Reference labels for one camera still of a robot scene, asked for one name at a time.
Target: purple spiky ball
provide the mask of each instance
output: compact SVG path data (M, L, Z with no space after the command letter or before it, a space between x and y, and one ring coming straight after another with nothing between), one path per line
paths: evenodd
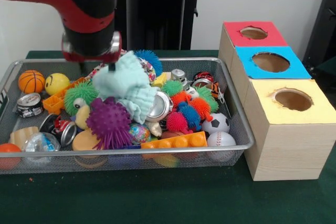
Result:
M113 97L104 102L100 98L94 99L86 120L92 133L100 140L97 144L98 150L120 149L131 145L130 123L130 115L126 108L120 103L115 103Z

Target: red box top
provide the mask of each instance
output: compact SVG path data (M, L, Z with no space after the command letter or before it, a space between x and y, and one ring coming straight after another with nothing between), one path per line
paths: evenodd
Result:
M286 47L288 46L272 22L224 22L235 47Z

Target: orange toy piece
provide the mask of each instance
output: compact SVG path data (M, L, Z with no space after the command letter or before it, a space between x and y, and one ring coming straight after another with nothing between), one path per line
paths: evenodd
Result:
M210 122L213 119L213 117L210 115L211 107L203 98L197 97L190 101L189 105L197 111L197 114L200 115L201 120L207 120Z
M62 91L52 95L43 101L43 107L48 111L49 114L54 113L59 115L61 110L64 109L64 96L68 89L74 88L77 84L87 81L84 77L79 78L77 81L73 82L67 86Z
M196 132L188 135L175 136L162 140L156 140L141 144L142 149L155 148L186 148L186 147L207 147L204 131ZM143 158L155 158L167 154L143 154Z
M19 88L26 94L41 93L44 88L45 78L36 70L27 70L22 73L18 80Z
M185 91L182 91L180 93L177 93L176 95L173 95L172 97L170 97L170 99L174 104L174 108L177 108L177 106L181 102L189 102L191 100L191 95L187 94L187 92Z

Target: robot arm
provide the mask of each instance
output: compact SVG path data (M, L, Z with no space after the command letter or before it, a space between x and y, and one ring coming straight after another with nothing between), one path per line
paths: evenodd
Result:
M60 14L65 33L62 51L67 60L116 62L121 36L114 31L117 0L14 0L44 3Z

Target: pile of toys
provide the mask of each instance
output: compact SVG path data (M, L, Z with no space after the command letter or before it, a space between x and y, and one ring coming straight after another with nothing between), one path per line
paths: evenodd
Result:
M125 52L113 71L100 64L87 77L72 83L63 73L45 79L42 73L28 70L19 77L18 86L25 93L17 101L19 116L29 120L44 110L48 115L39 128L36 125L13 132L8 144L0 145L0 152L50 152L67 146L88 151L236 145L228 134L229 119L218 113L224 97L214 77L200 72L188 81L181 69L163 72L158 57L149 50ZM42 92L48 94L43 100ZM70 120L61 117L62 111ZM233 155L208 153L218 162L228 161ZM168 167L179 162L176 156L167 154L142 157ZM50 159L29 157L25 162L42 166ZM96 156L75 159L85 168L96 168L107 161ZM5 168L13 168L13 162Z

